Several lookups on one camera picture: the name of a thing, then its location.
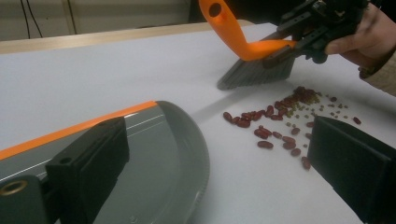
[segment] gray tray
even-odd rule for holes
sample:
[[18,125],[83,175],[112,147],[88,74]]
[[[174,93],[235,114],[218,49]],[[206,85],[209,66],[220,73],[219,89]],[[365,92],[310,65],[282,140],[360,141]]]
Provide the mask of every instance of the gray tray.
[[[164,101],[125,121],[131,159],[94,223],[188,222],[209,178],[209,155],[198,126]],[[0,161],[0,182],[19,175],[45,177],[45,164],[84,132]]]

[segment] orange stripe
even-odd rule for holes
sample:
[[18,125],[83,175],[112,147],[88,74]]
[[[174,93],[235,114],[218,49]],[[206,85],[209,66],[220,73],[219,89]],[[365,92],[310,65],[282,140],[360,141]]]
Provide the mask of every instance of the orange stripe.
[[14,147],[9,147],[9,148],[3,149],[3,150],[0,151],[0,161],[5,159],[5,158],[8,158],[8,157],[15,156],[15,155],[17,155],[19,153],[22,153],[24,151],[30,150],[32,148],[45,145],[45,144],[47,144],[49,142],[52,142],[54,140],[66,137],[66,136],[68,136],[70,134],[78,133],[80,131],[89,129],[92,126],[94,126],[95,124],[100,123],[100,122],[102,122],[104,120],[113,119],[113,118],[116,118],[116,117],[124,117],[126,115],[133,114],[133,113],[135,113],[137,111],[144,110],[144,109],[147,109],[147,108],[155,106],[155,105],[157,105],[157,103],[155,103],[154,101],[148,101],[148,102],[145,102],[145,103],[140,104],[140,105],[134,105],[134,106],[131,106],[129,108],[122,109],[120,111],[117,111],[117,112],[114,112],[114,113],[111,113],[111,114],[107,114],[107,115],[104,115],[102,117],[99,117],[99,118],[96,118],[96,119],[91,119],[91,120],[82,122],[80,124],[77,124],[77,125],[62,129],[62,130],[60,130],[58,132],[55,132],[55,133],[49,133],[47,135],[43,135],[41,137],[38,137],[36,139],[24,142],[22,144],[14,146]]

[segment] screw hole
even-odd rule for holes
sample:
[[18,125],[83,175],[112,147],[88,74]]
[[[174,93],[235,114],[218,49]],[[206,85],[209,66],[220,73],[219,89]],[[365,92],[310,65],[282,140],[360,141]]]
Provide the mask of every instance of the screw hole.
[[221,5],[219,3],[215,3],[209,8],[209,16],[217,17],[221,12]]
[[27,186],[27,181],[26,180],[18,180],[11,182],[9,184],[6,184],[0,189],[0,196],[7,196],[11,195],[14,193],[17,193]]

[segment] human hand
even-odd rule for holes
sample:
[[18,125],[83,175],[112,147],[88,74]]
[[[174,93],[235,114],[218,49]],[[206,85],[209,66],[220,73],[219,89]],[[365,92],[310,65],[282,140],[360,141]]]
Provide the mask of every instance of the human hand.
[[362,67],[382,66],[396,50],[396,23],[369,4],[354,35],[330,42],[325,52],[341,54]]

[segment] red kidney bean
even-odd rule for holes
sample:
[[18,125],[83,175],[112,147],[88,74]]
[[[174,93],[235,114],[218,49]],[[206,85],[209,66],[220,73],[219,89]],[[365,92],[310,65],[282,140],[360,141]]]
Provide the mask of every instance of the red kidney bean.
[[281,109],[281,107],[282,107],[282,104],[279,101],[275,101],[274,108],[275,109]]
[[288,109],[287,109],[287,108],[283,108],[283,109],[281,109],[281,110],[279,110],[279,111],[277,112],[277,114],[278,114],[279,116],[284,116],[286,113],[288,113]]
[[285,149],[292,149],[292,148],[295,148],[295,147],[296,147],[295,143],[286,142],[286,143],[283,144],[283,148],[285,148]]
[[355,121],[355,123],[357,124],[361,124],[361,120],[356,117],[353,118],[353,121]]
[[293,128],[293,129],[291,130],[291,134],[292,134],[292,135],[297,135],[299,132],[300,132],[300,129],[299,129],[299,128]]
[[299,148],[295,148],[294,150],[291,151],[290,154],[291,154],[291,156],[293,156],[293,157],[300,156],[301,150],[300,150]]
[[265,116],[265,110],[259,110],[259,112],[258,113],[261,113],[262,114],[262,116]]
[[228,112],[224,112],[223,117],[225,118],[225,120],[227,120],[229,122],[231,122],[233,120],[233,116],[231,116],[231,114]]
[[293,100],[291,98],[286,98],[283,101],[281,101],[280,103],[285,106],[285,107],[292,107],[292,105],[296,102],[296,100]]
[[248,127],[250,127],[250,121],[246,120],[246,119],[240,119],[240,120],[238,120],[236,125],[240,128],[248,128]]
[[283,140],[284,142],[287,142],[287,143],[296,143],[296,140],[295,140],[294,138],[288,137],[288,136],[283,136],[283,137],[282,137],[282,140]]
[[262,118],[262,113],[255,113],[253,116],[253,120],[257,121]]
[[271,120],[283,120],[283,117],[279,115],[271,115]]
[[274,144],[267,142],[267,141],[260,141],[257,143],[257,146],[267,148],[267,149],[272,149],[274,147]]
[[268,134],[265,133],[263,130],[261,129],[256,129],[254,130],[254,134],[262,139],[267,139],[268,138]]
[[306,123],[306,127],[308,127],[308,128],[313,128],[313,127],[314,127],[314,121],[307,122],[307,123]]
[[269,118],[272,115],[274,115],[274,107],[271,105],[268,105],[267,110],[265,111],[265,117]]
[[307,157],[301,157],[301,162],[303,163],[303,167],[305,170],[311,169],[311,162]]
[[259,129],[262,130],[263,132],[265,132],[268,136],[272,135],[272,132],[269,131],[268,129],[264,128],[264,126],[260,125]]
[[251,120],[251,115],[249,113],[242,113],[241,118],[246,120]]
[[239,117],[233,118],[233,119],[231,120],[231,124],[237,124],[238,121],[239,121],[240,119],[241,119],[241,118],[239,118]]
[[277,133],[277,132],[273,132],[273,136],[275,137],[275,138],[282,138],[282,134],[281,133]]

